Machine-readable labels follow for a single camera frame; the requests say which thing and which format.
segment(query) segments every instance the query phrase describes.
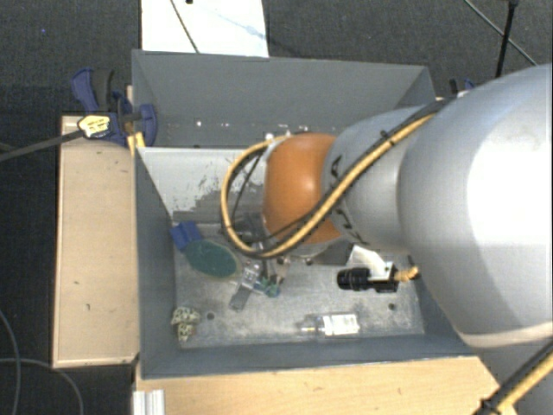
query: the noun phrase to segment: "yellow cable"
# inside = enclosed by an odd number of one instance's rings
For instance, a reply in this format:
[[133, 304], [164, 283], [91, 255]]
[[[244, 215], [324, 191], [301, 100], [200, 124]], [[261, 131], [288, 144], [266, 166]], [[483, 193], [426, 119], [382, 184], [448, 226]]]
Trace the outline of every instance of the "yellow cable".
[[[322, 221], [325, 215], [330, 211], [330, 209], [336, 204], [336, 202], [341, 198], [341, 196], [347, 191], [347, 189], [355, 182], [355, 180], [363, 174], [363, 172], [375, 163], [383, 154], [385, 154], [394, 144], [399, 143], [404, 138], [408, 137], [416, 129], [424, 125], [428, 120], [434, 117], [434, 113], [426, 115], [418, 120], [415, 120], [413, 123], [405, 126], [400, 131], [395, 132], [390, 136], [385, 142], [383, 142], [377, 149], [375, 149], [370, 154], [366, 155], [353, 169], [351, 169], [344, 179], [334, 188], [332, 194], [322, 203], [322, 205], [314, 213], [313, 217], [309, 219], [297, 232], [292, 235], [289, 239], [283, 242], [281, 245], [278, 245], [274, 249], [264, 252], [263, 256], [266, 258], [276, 257], [283, 252], [286, 252], [288, 249], [305, 239], [310, 233], [312, 233], [317, 225]], [[233, 171], [252, 153], [267, 148], [270, 144], [280, 141], [287, 136], [280, 136], [272, 138], [271, 140], [266, 140], [260, 144], [255, 144], [246, 150], [234, 163], [230, 166], [229, 170], [226, 173], [225, 179], [223, 181], [223, 186], [221, 189], [221, 214], [223, 217], [223, 226], [225, 226], [227, 234], [232, 242], [243, 252], [254, 253], [256, 250], [246, 245], [240, 237], [234, 232], [232, 228], [232, 222], [230, 215], [228, 213], [228, 205], [226, 204], [226, 192], [229, 188], [228, 183], [230, 181]]]
[[254, 253], [256, 251], [256, 249], [253, 249], [253, 248], [249, 247], [248, 245], [246, 245], [240, 239], [240, 237], [236, 234], [236, 232], [234, 232], [234, 228], [232, 227], [231, 216], [228, 212], [228, 204], [226, 202], [227, 201], [226, 193], [228, 192], [228, 190], [230, 188], [229, 183], [230, 183], [230, 180], [231, 180], [231, 175], [236, 170], [236, 168], [238, 166], [240, 166], [240, 164], [242, 164], [242, 162], [248, 156], [250, 156], [251, 154], [254, 154], [255, 152], [257, 152], [259, 150], [266, 149], [271, 144], [282, 141], [285, 138], [288, 138], [288, 136], [282, 135], [282, 136], [279, 136], [279, 137], [270, 138], [269, 140], [265, 140], [262, 143], [254, 144], [253, 146], [251, 146], [250, 148], [248, 148], [247, 150], [242, 152], [242, 154], [240, 154], [240, 156], [236, 160], [234, 160], [234, 162], [231, 164], [229, 169], [226, 171], [225, 179], [223, 180], [223, 185], [221, 187], [221, 197], [220, 197], [220, 199], [221, 199], [221, 215], [223, 217], [223, 226], [225, 227], [226, 233], [229, 236], [229, 238], [232, 240], [232, 242], [244, 252]]
[[553, 372], [553, 352], [543, 358], [537, 366], [528, 373], [498, 404], [499, 412], [505, 411], [508, 407], [515, 405], [526, 395], [539, 381]]

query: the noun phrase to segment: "cable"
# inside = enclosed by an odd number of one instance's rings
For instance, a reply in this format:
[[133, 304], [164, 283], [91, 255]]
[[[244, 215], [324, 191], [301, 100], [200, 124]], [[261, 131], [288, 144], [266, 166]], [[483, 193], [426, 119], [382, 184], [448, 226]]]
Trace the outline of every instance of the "cable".
[[512, 19], [515, 16], [515, 9], [518, 6], [518, 0], [509, 0], [509, 12], [507, 14], [507, 21], [505, 22], [505, 29], [503, 30], [503, 41], [501, 42], [501, 49], [499, 51], [498, 67], [495, 72], [495, 78], [501, 76], [503, 73], [503, 62], [505, 61], [505, 53], [507, 52], [507, 42], [509, 42], [509, 35], [511, 34]]
[[192, 48], [194, 49], [194, 52], [196, 54], [200, 53], [200, 50], [196, 46], [196, 43], [194, 43], [194, 40], [192, 40], [192, 36], [188, 32], [187, 25], [184, 24], [184, 20], [182, 20], [181, 14], [179, 13], [179, 10], [176, 8], [175, 2], [173, 0], [169, 0], [171, 2], [171, 6], [173, 6], [173, 11], [176, 13], [176, 16], [179, 18], [179, 22], [181, 22], [182, 29], [184, 29], [184, 33], [187, 35], [188, 40], [190, 41], [190, 44], [192, 45]]
[[489, 399], [483, 400], [475, 415], [502, 413], [515, 405], [539, 381], [553, 372], [553, 341], [541, 348]]
[[334, 205], [339, 201], [341, 196], [346, 193], [346, 191], [366, 170], [368, 170], [383, 154], [385, 154], [385, 152], [391, 149], [392, 146], [408, 137], [412, 132], [431, 119], [434, 114], [448, 102], [449, 100], [442, 100], [429, 106], [425, 106], [422, 110], [410, 116], [392, 131], [382, 131], [382, 138], [371, 148], [369, 148], [369, 150], [367, 150], [363, 156], [361, 156], [352, 166], [350, 166], [350, 168], [348, 168], [344, 175], [338, 180], [334, 188], [326, 192], [325, 196], [317, 203], [313, 211], [308, 214], [308, 217], [302, 226], [286, 235], [284, 239], [278, 241], [273, 247], [265, 248], [262, 251], [258, 251], [246, 245], [246, 243], [240, 239], [232, 227], [232, 222], [230, 221], [230, 217], [228, 215], [227, 205], [228, 190], [230, 188], [229, 182], [234, 177], [235, 170], [240, 166], [243, 160], [254, 152], [264, 150], [276, 141], [285, 139], [286, 136], [276, 137], [251, 146], [231, 164], [226, 173], [225, 179], [223, 180], [223, 186], [221, 189], [221, 215], [224, 232], [238, 250], [251, 257], [270, 259], [293, 250], [301, 244], [302, 241], [308, 237], [317, 226], [321, 224], [327, 215], [330, 214]]
[[[503, 36], [504, 32], [499, 28], [497, 25], [495, 25], [489, 18], [487, 18], [470, 0], [462, 0], [465, 2], [468, 7], [473, 10], [484, 22], [486, 22], [488, 25], [490, 25], [495, 32], [497, 32], [499, 35]], [[537, 63], [534, 59], [532, 59], [517, 43], [515, 43], [513, 40], [509, 39], [509, 43], [519, 51], [519, 53], [533, 66], [537, 66]]]
[[232, 208], [232, 214], [231, 214], [231, 222], [234, 223], [234, 215], [236, 214], [236, 210], [238, 209], [238, 204], [240, 203], [240, 199], [242, 198], [242, 195], [244, 194], [245, 185], [248, 184], [248, 181], [250, 180], [253, 171], [256, 170], [257, 165], [259, 164], [259, 160], [261, 160], [261, 156], [263, 155], [263, 152], [260, 150], [254, 164], [252, 164], [251, 169], [248, 171], [248, 173], [245, 175], [245, 179], [242, 182], [242, 186], [240, 186], [240, 190], [238, 192], [238, 195], [236, 197], [236, 201], [234, 202], [234, 207]]
[[17, 414], [17, 407], [19, 406], [19, 397], [21, 396], [21, 355], [19, 354], [19, 347], [17, 346], [17, 340], [16, 335], [14, 334], [14, 331], [12, 330], [10, 326], [10, 322], [8, 322], [8, 319], [3, 314], [2, 310], [0, 310], [0, 320], [2, 320], [4, 327], [8, 331], [8, 336], [11, 340], [11, 345], [14, 349], [14, 355], [16, 356], [13, 359], [13, 362], [16, 364], [16, 392], [14, 395], [14, 406], [13, 410], [11, 411], [12, 415]]
[[[50, 372], [54, 372], [56, 374], [61, 375], [61, 377], [67, 383], [69, 383], [69, 385], [71, 386], [71, 388], [73, 389], [73, 391], [75, 393], [75, 396], [77, 397], [77, 400], [79, 401], [79, 414], [80, 415], [85, 415], [85, 404], [83, 402], [83, 397], [80, 394], [79, 388], [77, 387], [77, 385], [75, 384], [75, 382], [73, 381], [73, 379], [69, 375], [67, 375], [62, 370], [51, 368], [49, 364], [47, 364], [43, 361], [30, 360], [29, 358], [20, 358], [19, 360], [21, 361], [22, 364], [27, 364], [27, 365], [30, 365], [30, 366], [43, 367], [43, 368], [47, 369]], [[2, 363], [13, 363], [13, 362], [17, 362], [17, 358], [0, 358], [0, 364], [2, 364]]]
[[37, 152], [38, 150], [47, 149], [52, 146], [57, 146], [58, 144], [67, 143], [71, 140], [81, 137], [83, 137], [83, 132], [81, 130], [69, 132], [68, 134], [64, 134], [59, 137], [50, 138], [49, 140], [44, 140], [43, 142], [31, 144], [29, 146], [25, 146], [24, 148], [15, 149], [0, 154], [0, 162], [6, 162], [8, 160], [11, 160], [12, 158], [31, 154], [32, 152]]

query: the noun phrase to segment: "small white bottle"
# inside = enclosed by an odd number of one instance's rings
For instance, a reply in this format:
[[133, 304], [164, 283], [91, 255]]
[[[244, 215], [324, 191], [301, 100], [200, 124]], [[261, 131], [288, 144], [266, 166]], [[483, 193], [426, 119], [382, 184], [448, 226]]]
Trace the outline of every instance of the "small white bottle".
[[299, 327], [302, 334], [317, 337], [358, 335], [361, 329], [357, 314], [352, 312], [307, 315]]

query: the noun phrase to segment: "white label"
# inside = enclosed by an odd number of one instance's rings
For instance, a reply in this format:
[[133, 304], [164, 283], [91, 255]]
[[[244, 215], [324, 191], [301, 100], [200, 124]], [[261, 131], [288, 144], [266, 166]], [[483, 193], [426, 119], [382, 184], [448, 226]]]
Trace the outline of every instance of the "white label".
[[355, 314], [342, 314], [324, 316], [325, 335], [354, 335], [358, 334], [360, 327]]

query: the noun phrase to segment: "blue object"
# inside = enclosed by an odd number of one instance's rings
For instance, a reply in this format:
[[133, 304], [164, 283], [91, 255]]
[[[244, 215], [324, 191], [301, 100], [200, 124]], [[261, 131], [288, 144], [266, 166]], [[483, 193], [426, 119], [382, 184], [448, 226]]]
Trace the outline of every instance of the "blue object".
[[200, 231], [193, 221], [182, 221], [172, 227], [170, 233], [179, 251], [183, 251], [189, 243], [202, 239]]
[[92, 72], [90, 67], [83, 67], [71, 78], [73, 96], [83, 105], [87, 114], [97, 112], [99, 109], [92, 89]]
[[142, 132], [146, 146], [153, 146], [157, 135], [157, 117], [154, 106], [151, 104], [140, 105], [139, 112], [132, 113], [132, 104], [120, 91], [109, 90], [111, 74], [108, 73], [98, 82], [92, 77], [94, 73], [90, 67], [83, 67], [71, 78], [71, 89], [73, 96], [83, 105], [87, 114], [100, 111], [100, 100], [104, 100], [104, 106], [112, 99], [118, 106], [118, 112], [107, 112], [110, 117], [110, 134], [100, 138], [119, 146], [127, 145], [127, 137], [130, 135], [124, 130], [124, 123], [132, 121], [135, 125], [135, 132]]

